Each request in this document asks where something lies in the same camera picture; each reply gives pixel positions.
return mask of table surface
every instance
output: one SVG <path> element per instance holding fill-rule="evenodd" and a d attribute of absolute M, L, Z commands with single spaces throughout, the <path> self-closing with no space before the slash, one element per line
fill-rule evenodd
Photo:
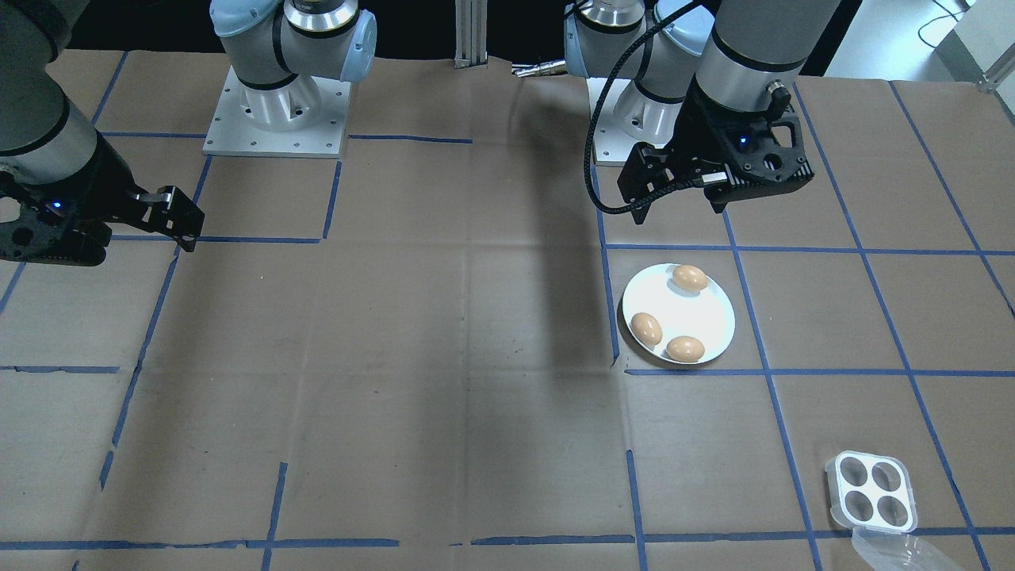
<path fill-rule="evenodd" d="M 51 66 L 207 219 L 191 254 L 117 228 L 97 268 L 0 263 L 0 568 L 865 569 L 824 484 L 851 449 L 906 466 L 917 533 L 962 567 L 1015 568 L 995 97 L 801 78 L 813 182 L 635 226 L 585 195 L 581 79 L 379 60 L 341 161 L 212 158 L 227 68 Z M 733 303 L 704 366 L 617 323 L 664 262 Z"/>

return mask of egg carton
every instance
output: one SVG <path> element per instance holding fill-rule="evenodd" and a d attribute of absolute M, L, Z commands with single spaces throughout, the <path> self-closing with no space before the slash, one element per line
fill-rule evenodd
<path fill-rule="evenodd" d="M 825 466 L 831 516 L 842 527 L 888 533 L 917 528 L 917 504 L 902 462 L 847 450 Z"/>

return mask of blue tape line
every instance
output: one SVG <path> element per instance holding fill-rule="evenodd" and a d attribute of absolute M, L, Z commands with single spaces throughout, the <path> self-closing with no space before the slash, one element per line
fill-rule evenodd
<path fill-rule="evenodd" d="M 106 86 L 106 92 L 103 93 L 103 98 L 98 101 L 98 106 L 95 109 L 95 114 L 91 116 L 91 124 L 95 125 L 98 123 L 98 117 L 103 114 L 103 110 L 106 109 L 106 102 L 110 100 L 110 94 L 113 92 L 113 86 L 117 84 L 117 79 L 120 78 L 120 71 L 124 68 L 124 63 L 127 62 L 127 55 L 130 52 L 124 52 L 124 55 L 120 56 L 120 63 L 117 64 L 116 71 L 113 72 L 113 77 L 110 79 L 110 84 Z"/>
<path fill-rule="evenodd" d="M 271 550 L 275 544 L 275 531 L 278 529 L 278 516 L 282 512 L 282 492 L 285 490 L 285 473 L 289 465 L 278 463 L 278 482 L 275 484 L 275 498 L 271 503 L 271 520 L 268 523 L 268 536 L 264 548 L 264 558 L 261 560 L 261 571 L 271 569 Z"/>
<path fill-rule="evenodd" d="M 920 146 L 924 148 L 924 153 L 927 154 L 927 159 L 931 162 L 931 166 L 934 167 L 934 173 L 937 174 L 938 181 L 941 182 L 941 188 L 945 190 L 945 194 L 948 196 L 948 201 L 951 202 L 952 208 L 955 210 L 955 214 L 958 216 L 959 221 L 962 222 L 962 227 L 965 229 L 965 233 L 969 236 L 969 241 L 972 242 L 973 248 L 979 254 L 979 260 L 983 262 L 984 267 L 987 268 L 987 273 L 991 276 L 991 280 L 994 281 L 994 287 L 998 289 L 1001 294 L 1001 298 L 1008 305 L 1008 312 L 1015 317 L 1015 306 L 1012 306 L 1012 301 L 1005 294 L 1005 289 L 1001 285 L 1001 281 L 998 279 L 996 273 L 994 273 L 994 268 L 991 267 L 990 260 L 987 256 L 983 254 L 983 248 L 979 246 L 979 240 L 972 233 L 972 227 L 969 222 L 966 221 L 965 215 L 962 213 L 962 208 L 959 207 L 958 201 L 955 200 L 955 195 L 952 194 L 951 188 L 945 181 L 945 176 L 941 173 L 941 168 L 938 166 L 938 161 L 934 158 L 934 153 L 931 152 L 931 148 L 927 146 L 927 141 L 924 140 L 924 135 L 920 133 L 920 129 L 917 128 L 917 123 L 912 120 L 912 116 L 909 115 L 908 108 L 902 101 L 902 95 L 899 94 L 898 89 L 895 88 L 895 82 L 889 81 L 888 86 L 891 87 L 891 92 L 895 95 L 895 100 L 898 101 L 898 105 L 902 109 L 902 114 L 905 115 L 905 120 L 909 122 L 909 127 L 912 129 L 912 134 L 917 135 L 917 140 L 920 141 Z"/>
<path fill-rule="evenodd" d="M 730 221 L 729 212 L 723 212 L 723 222 L 726 224 L 726 233 L 730 236 L 730 245 L 734 247 L 733 260 L 737 264 L 737 273 L 740 275 L 740 287 L 744 293 L 747 315 L 751 322 L 751 330 L 754 332 L 754 341 L 758 346 L 758 357 L 761 359 L 761 367 L 764 369 L 768 398 L 771 400 L 771 408 L 775 414 L 775 424 L 779 426 L 779 436 L 783 441 L 783 450 L 786 452 L 786 461 L 790 469 L 790 478 L 793 480 L 793 489 L 797 494 L 797 503 L 800 505 L 800 514 L 804 520 L 804 530 L 807 532 L 807 543 L 811 548 L 811 559 L 814 561 L 814 570 L 823 571 L 821 555 L 818 553 L 818 543 L 814 537 L 814 525 L 811 523 L 811 514 L 807 509 L 807 499 L 804 497 L 804 487 L 800 482 L 800 472 L 797 470 L 797 460 L 793 455 L 793 446 L 790 444 L 790 434 L 786 430 L 786 419 L 783 417 L 783 407 L 779 403 L 779 394 L 775 391 L 775 381 L 772 378 L 768 365 L 768 355 L 764 349 L 764 342 L 761 340 L 761 329 L 758 327 L 757 314 L 754 312 L 754 302 L 751 300 L 751 292 L 747 287 L 747 273 L 744 271 L 740 252 L 736 249 L 737 237 L 733 232 L 733 222 Z"/>
<path fill-rule="evenodd" d="M 831 529 L 831 530 L 817 529 L 814 531 L 814 538 L 817 540 L 835 540 L 835 539 L 849 540 L 852 537 L 853 537 L 852 529 Z"/>
<path fill-rule="evenodd" d="M 821 144 L 821 140 L 818 138 L 817 132 L 814 129 L 814 123 L 811 121 L 810 114 L 807 112 L 807 105 L 804 103 L 803 97 L 800 96 L 800 90 L 796 85 L 793 86 L 793 90 L 797 95 L 797 102 L 800 103 L 800 110 L 804 115 L 804 119 L 807 121 L 808 127 L 810 128 L 811 136 L 814 140 L 814 146 L 821 155 L 821 161 L 824 163 L 825 169 L 828 172 L 828 180 L 831 182 L 832 189 L 835 191 L 835 197 L 838 199 L 839 206 L 842 208 L 842 213 L 845 215 L 845 221 L 850 226 L 850 232 L 853 234 L 857 247 L 863 249 L 863 242 L 860 239 L 860 233 L 857 231 L 857 227 L 853 223 L 853 217 L 850 215 L 850 210 L 845 205 L 845 200 L 842 198 L 841 189 L 839 188 L 835 174 L 832 172 L 831 166 L 828 163 L 828 157 L 825 154 L 824 146 Z M 965 500 L 962 498 L 962 493 L 959 491 L 958 485 L 955 483 L 951 466 L 948 462 L 948 457 L 945 455 L 944 447 L 941 445 L 941 440 L 938 438 L 937 429 L 934 428 L 934 422 L 931 420 L 930 412 L 928 411 L 927 405 L 924 403 L 924 397 L 920 391 L 920 385 L 917 382 L 916 374 L 912 372 L 909 359 L 905 354 L 905 349 L 902 347 L 901 338 L 898 335 L 898 331 L 895 329 L 895 323 L 892 320 L 891 314 L 888 311 L 888 305 L 885 303 L 884 296 L 881 294 L 881 288 L 878 285 L 877 277 L 874 275 L 874 269 L 871 267 L 870 260 L 865 252 L 861 251 L 860 258 L 864 261 L 864 268 L 867 270 L 867 276 L 871 281 L 871 287 L 874 289 L 874 295 L 878 299 L 878 305 L 881 307 L 881 313 L 884 315 L 885 322 L 888 325 L 888 331 L 891 333 L 895 349 L 898 351 L 899 359 L 902 361 L 902 367 L 907 372 L 909 386 L 912 389 L 913 398 L 917 400 L 917 405 L 920 407 L 920 414 L 923 416 L 924 423 L 927 425 L 928 433 L 931 436 L 931 440 L 934 442 L 934 448 L 938 453 L 938 458 L 941 461 L 942 469 L 944 469 L 945 476 L 948 478 L 948 485 L 951 486 L 952 494 L 954 494 L 959 511 L 962 513 L 962 519 L 965 521 L 966 529 L 972 538 L 972 544 L 973 547 L 976 548 L 976 554 L 979 556 L 979 562 L 984 567 L 984 571 L 991 571 L 991 565 L 987 561 L 987 554 L 984 552 L 984 547 L 980 545 L 979 538 L 976 536 L 976 530 L 972 524 L 972 518 L 969 516 L 969 510 L 966 508 Z"/>
<path fill-rule="evenodd" d="M 596 166 L 592 166 L 592 188 L 599 193 L 599 174 Z M 596 208 L 596 224 L 599 226 L 599 249 L 603 262 L 603 281 L 606 283 L 606 318 L 610 323 L 610 344 L 613 346 L 613 363 L 620 358 L 620 337 L 617 333 L 617 306 L 613 299 L 613 280 L 610 279 L 610 256 L 606 252 L 606 226 L 603 222 L 603 212 Z"/>
<path fill-rule="evenodd" d="M 231 550 L 248 547 L 249 542 L 230 540 L 213 544 L 160 544 L 125 541 L 79 542 L 0 542 L 0 551 L 105 551 L 105 550 Z"/>
<path fill-rule="evenodd" d="M 1015 536 L 1015 527 L 976 527 L 980 536 Z"/>
<path fill-rule="evenodd" d="M 912 531 L 909 531 L 909 534 L 929 537 L 968 536 L 969 530 L 965 527 L 918 527 Z"/>
<path fill-rule="evenodd" d="M 446 137 L 420 137 L 416 135 L 349 135 L 350 139 L 370 140 L 370 141 L 423 141 L 423 142 L 447 142 L 458 144 L 472 144 L 472 139 L 454 139 Z"/>
<path fill-rule="evenodd" d="M 783 542 L 806 540 L 806 531 L 752 531 L 746 533 L 653 533 L 646 536 L 650 544 L 696 544 L 710 542 Z"/>
<path fill-rule="evenodd" d="M 201 167 L 201 175 L 197 179 L 197 187 L 194 188 L 194 197 L 191 200 L 195 205 L 201 200 L 201 193 L 204 192 L 204 183 L 208 180 L 208 170 L 211 169 L 211 159 L 210 154 L 204 157 L 204 166 Z"/>
<path fill-rule="evenodd" d="M 119 367 L 49 367 L 37 365 L 0 365 L 0 371 L 15 373 L 74 373 L 79 375 L 115 375 Z"/>
<path fill-rule="evenodd" d="M 908 376 L 918 377 L 975 377 L 975 378 L 1010 378 L 1015 377 L 1015 371 L 968 371 L 968 370 L 938 370 L 938 369 L 627 369 L 624 373 L 641 377 L 665 376 L 703 376 L 703 377 L 744 377 L 764 375 L 773 377 L 791 376 Z"/>
<path fill-rule="evenodd" d="M 145 137 L 157 139 L 203 139 L 206 133 L 146 133 L 141 131 L 101 131 L 105 137 Z"/>
<path fill-rule="evenodd" d="M 320 243 L 320 237 L 256 237 L 247 235 L 202 235 L 198 241 L 231 241 L 243 243 Z"/>
<path fill-rule="evenodd" d="M 14 295 L 14 287 L 17 285 L 17 280 L 21 279 L 21 273 L 24 272 L 24 262 L 17 264 L 17 269 L 14 270 L 14 275 L 10 276 L 10 281 L 7 283 L 7 289 L 3 293 L 3 297 L 0 298 L 0 313 L 7 309 L 7 302 L 10 301 L 10 297 Z"/>
<path fill-rule="evenodd" d="M 473 540 L 473 546 L 561 546 L 589 544 L 633 544 L 634 538 L 625 534 L 610 536 L 518 536 Z"/>
<path fill-rule="evenodd" d="M 127 385 L 127 395 L 124 396 L 124 403 L 120 407 L 120 417 L 117 419 L 117 426 L 113 429 L 113 447 L 120 444 L 120 437 L 123 435 L 124 424 L 127 422 L 127 411 L 130 408 L 131 399 L 134 398 L 134 388 L 137 386 L 137 379 L 141 375 L 141 365 L 144 363 L 144 356 L 148 353 L 148 346 L 151 345 L 151 338 L 155 334 L 155 325 L 158 324 L 158 316 L 162 312 L 162 305 L 165 303 L 165 295 L 170 291 L 170 282 L 173 281 L 173 274 L 177 270 L 177 262 L 180 261 L 180 246 L 177 246 L 173 255 L 173 261 L 165 270 L 165 278 L 162 279 L 162 289 L 158 292 L 158 299 L 155 301 L 155 308 L 151 312 L 151 319 L 148 322 L 148 330 L 144 335 L 144 342 L 141 344 L 141 352 L 137 356 L 137 365 L 134 366 L 134 374 L 131 376 L 130 384 Z"/>
<path fill-rule="evenodd" d="M 319 539 L 319 540 L 282 540 L 273 542 L 273 549 L 299 549 L 299 548 L 397 548 L 396 540 L 386 540 L 382 538 L 367 539 Z"/>
<path fill-rule="evenodd" d="M 338 180 L 342 176 L 342 161 L 335 164 L 335 179 L 331 183 L 331 196 L 328 198 L 328 213 L 324 217 L 324 231 L 321 237 L 328 239 L 328 232 L 331 231 L 331 218 L 335 213 L 335 202 L 338 200 Z"/>
<path fill-rule="evenodd" d="M 120 233 L 112 237 L 118 241 L 172 241 L 161 234 Z M 320 243 L 320 237 L 271 237 L 258 235 L 201 235 L 198 241 L 229 241 L 241 243 Z"/>
<path fill-rule="evenodd" d="M 641 524 L 641 499 L 637 492 L 634 452 L 630 450 L 627 451 L 627 483 L 631 489 L 631 511 L 634 513 L 634 545 L 637 546 L 638 569 L 649 571 L 649 555 L 645 550 L 645 528 Z"/>
<path fill-rule="evenodd" d="M 916 249 L 895 247 L 826 247 L 808 245 L 725 245 L 720 243 L 607 243 L 608 249 L 679 249 L 706 252 L 787 252 L 816 254 L 899 254 L 907 256 L 1015 256 L 1010 249 Z"/>
<path fill-rule="evenodd" d="M 110 239 L 116 241 L 173 241 L 172 237 L 161 233 L 114 233 Z"/>
<path fill-rule="evenodd" d="M 113 468 L 113 450 L 106 451 L 106 460 L 103 461 L 103 471 L 98 473 L 98 489 L 106 490 L 106 481 L 110 478 L 110 470 Z"/>

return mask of light blue robot cap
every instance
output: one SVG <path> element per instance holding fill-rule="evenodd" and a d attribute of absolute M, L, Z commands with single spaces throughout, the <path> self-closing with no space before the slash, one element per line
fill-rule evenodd
<path fill-rule="evenodd" d="M 243 33 L 274 13 L 282 0 L 211 0 L 208 12 L 215 34 L 229 38 Z"/>
<path fill-rule="evenodd" d="M 685 4 L 687 0 L 659 0 L 656 4 L 656 19 L 665 18 Z M 664 28 L 663 33 L 684 51 L 700 57 L 715 23 L 716 17 L 712 12 L 703 6 L 698 6 Z"/>

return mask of brown egg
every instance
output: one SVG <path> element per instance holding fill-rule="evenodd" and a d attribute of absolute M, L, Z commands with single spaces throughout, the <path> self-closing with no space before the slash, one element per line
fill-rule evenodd
<path fill-rule="evenodd" d="M 647 346 L 657 345 L 663 341 L 663 329 L 659 322 L 648 313 L 635 313 L 631 318 L 631 333 L 637 341 Z"/>
<path fill-rule="evenodd" d="M 694 338 L 680 336 L 666 346 L 666 354 L 678 363 L 697 363 L 704 356 L 704 346 Z"/>
<path fill-rule="evenodd" d="M 688 292 L 700 292 L 708 287 L 708 276 L 690 264 L 678 265 L 673 269 L 673 281 L 677 288 Z"/>

